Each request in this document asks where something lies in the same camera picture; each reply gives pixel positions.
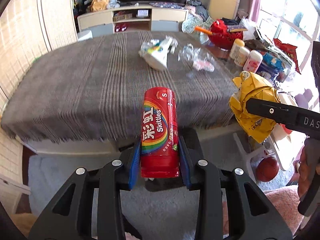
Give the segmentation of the person's right hand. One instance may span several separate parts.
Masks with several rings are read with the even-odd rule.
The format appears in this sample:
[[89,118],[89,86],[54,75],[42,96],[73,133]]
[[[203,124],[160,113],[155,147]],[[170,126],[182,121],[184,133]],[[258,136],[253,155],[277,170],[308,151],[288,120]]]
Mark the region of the person's right hand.
[[315,144],[310,138],[308,138],[305,143],[304,147],[302,149],[301,155],[300,155],[300,166],[298,169],[299,178],[298,178],[298,195],[299,198],[302,198],[304,194],[308,191],[311,180],[309,179],[310,174],[314,174],[315,171],[313,168],[311,168],[310,165],[307,164],[307,160],[309,158],[308,154],[311,150],[315,150],[317,144]]

